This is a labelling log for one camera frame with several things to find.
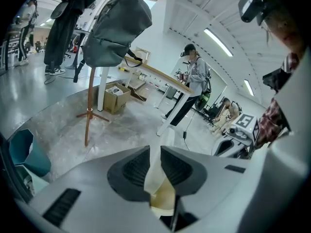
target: wooden coat stand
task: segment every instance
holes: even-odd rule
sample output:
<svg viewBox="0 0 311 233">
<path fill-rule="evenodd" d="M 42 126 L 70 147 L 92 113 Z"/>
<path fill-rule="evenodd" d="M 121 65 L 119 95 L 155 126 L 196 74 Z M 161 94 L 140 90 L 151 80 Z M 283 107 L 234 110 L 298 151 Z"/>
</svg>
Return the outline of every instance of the wooden coat stand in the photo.
<svg viewBox="0 0 311 233">
<path fill-rule="evenodd" d="M 92 109 L 92 105 L 93 105 L 93 82 L 94 82 L 94 76 L 95 76 L 95 68 L 92 68 L 91 70 L 91 75 L 89 78 L 89 84 L 88 84 L 88 93 L 87 93 L 87 111 L 85 113 L 79 114 L 77 115 L 77 117 L 83 117 L 83 116 L 87 116 L 86 119 L 86 134 L 85 134 L 85 138 L 84 138 L 84 145 L 87 146 L 87 137 L 88 137 L 88 127 L 89 127 L 89 121 L 93 118 L 93 116 L 98 117 L 104 121 L 109 122 L 108 119 L 93 113 L 93 109 Z"/>
</svg>

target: gray backpack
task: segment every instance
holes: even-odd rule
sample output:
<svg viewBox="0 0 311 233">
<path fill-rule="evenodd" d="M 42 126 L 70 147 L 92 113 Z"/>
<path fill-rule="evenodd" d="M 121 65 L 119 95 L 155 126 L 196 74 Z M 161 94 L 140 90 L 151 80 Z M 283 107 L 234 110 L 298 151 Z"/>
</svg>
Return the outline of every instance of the gray backpack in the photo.
<svg viewBox="0 0 311 233">
<path fill-rule="evenodd" d="M 151 11 L 143 0 L 110 0 L 84 44 L 86 64 L 90 67 L 117 66 L 133 40 L 151 25 Z"/>
</svg>

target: ceiling light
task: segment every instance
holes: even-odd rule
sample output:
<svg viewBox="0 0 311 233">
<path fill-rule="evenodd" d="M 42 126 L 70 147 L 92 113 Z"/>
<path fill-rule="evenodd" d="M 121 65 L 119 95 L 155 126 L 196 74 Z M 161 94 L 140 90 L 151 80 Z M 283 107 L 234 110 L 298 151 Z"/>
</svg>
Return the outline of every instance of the ceiling light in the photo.
<svg viewBox="0 0 311 233">
<path fill-rule="evenodd" d="M 214 33 L 210 29 L 205 29 L 204 33 L 206 33 L 210 38 L 212 38 L 225 51 L 225 53 L 229 57 L 233 56 L 233 54 L 229 51 L 229 49 L 221 42 L 221 40 L 216 35 L 214 35 Z"/>
<path fill-rule="evenodd" d="M 252 88 L 251 88 L 251 86 L 250 86 L 248 80 L 244 80 L 244 82 L 245 82 L 245 84 L 246 84 L 246 86 L 247 86 L 247 89 L 248 89 L 249 93 L 250 93 L 252 96 L 254 96 L 253 90 L 252 90 Z"/>
</svg>

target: gray hoodie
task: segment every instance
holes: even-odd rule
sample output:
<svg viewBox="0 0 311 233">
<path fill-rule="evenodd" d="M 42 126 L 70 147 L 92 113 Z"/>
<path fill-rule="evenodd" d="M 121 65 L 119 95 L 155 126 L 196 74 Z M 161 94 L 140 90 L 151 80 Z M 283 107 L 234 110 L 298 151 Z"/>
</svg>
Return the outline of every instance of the gray hoodie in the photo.
<svg viewBox="0 0 311 233">
<path fill-rule="evenodd" d="M 207 90 L 207 74 L 209 72 L 210 66 L 202 59 L 195 58 L 190 62 L 189 65 L 189 76 L 187 83 L 189 88 L 194 91 L 190 97 L 196 97 Z"/>
</svg>

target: cardboard box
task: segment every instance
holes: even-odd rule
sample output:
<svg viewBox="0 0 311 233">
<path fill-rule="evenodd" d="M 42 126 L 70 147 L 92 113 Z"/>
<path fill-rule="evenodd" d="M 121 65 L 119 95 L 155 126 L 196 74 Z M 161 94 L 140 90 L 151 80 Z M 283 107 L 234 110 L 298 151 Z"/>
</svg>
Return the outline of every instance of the cardboard box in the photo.
<svg viewBox="0 0 311 233">
<path fill-rule="evenodd" d="M 123 94 L 122 95 L 114 95 L 112 93 L 106 92 L 104 95 L 104 110 L 108 111 L 111 114 L 115 114 L 118 112 L 121 108 L 125 107 L 125 104 L 127 101 L 129 101 L 131 97 L 131 90 L 124 87 L 123 85 L 120 85 L 118 83 L 110 83 L 106 85 L 106 90 L 116 86 L 119 88 Z"/>
</svg>

